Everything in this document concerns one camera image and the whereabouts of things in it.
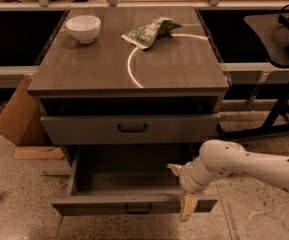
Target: drawer handle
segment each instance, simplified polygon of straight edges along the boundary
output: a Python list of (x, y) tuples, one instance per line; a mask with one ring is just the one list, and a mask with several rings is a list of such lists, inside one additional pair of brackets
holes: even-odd
[(145, 132), (147, 130), (147, 124), (143, 124), (140, 127), (127, 127), (119, 124), (118, 130), (123, 133)]
[(128, 214), (149, 214), (152, 211), (152, 204), (149, 204), (148, 209), (144, 211), (130, 211), (128, 204), (125, 205), (125, 211)]

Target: open drawer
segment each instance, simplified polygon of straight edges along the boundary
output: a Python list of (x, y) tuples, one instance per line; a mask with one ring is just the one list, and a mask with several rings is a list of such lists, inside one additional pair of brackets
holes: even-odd
[[(183, 194), (168, 163), (194, 157), (188, 144), (81, 146), (67, 197), (52, 205), (63, 216), (178, 213)], [(210, 212), (217, 198), (200, 195), (196, 212)]]

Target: closed drawer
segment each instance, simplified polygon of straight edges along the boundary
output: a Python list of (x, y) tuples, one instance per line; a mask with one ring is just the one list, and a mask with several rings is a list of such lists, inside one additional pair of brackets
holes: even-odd
[(70, 116), (42, 117), (53, 144), (123, 144), (199, 142), (217, 136), (220, 116)]
[[(168, 163), (185, 164), (189, 144), (94, 145), (75, 155), (67, 196), (52, 202), (63, 216), (179, 213), (183, 194)], [(196, 212), (217, 202), (200, 195)]]

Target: tiled floor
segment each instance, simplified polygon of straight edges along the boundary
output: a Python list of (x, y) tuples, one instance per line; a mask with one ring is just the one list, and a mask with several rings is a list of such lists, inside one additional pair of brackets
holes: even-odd
[[(266, 112), (225, 112), (226, 130), (255, 127)], [(249, 151), (289, 156), (289, 133), (239, 140)], [(65, 196), (66, 176), (40, 176), (13, 160), (0, 136), (0, 240), (21, 239), (273, 239), (289, 240), (289, 194), (247, 176), (213, 182), (211, 213), (180, 222), (178, 214), (64, 217), (50, 201)]]

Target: white bowl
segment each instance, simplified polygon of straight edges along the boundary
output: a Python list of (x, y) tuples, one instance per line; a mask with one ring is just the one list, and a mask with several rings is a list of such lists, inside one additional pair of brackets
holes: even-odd
[(72, 37), (83, 44), (92, 43), (98, 36), (101, 20), (92, 15), (81, 15), (66, 22)]

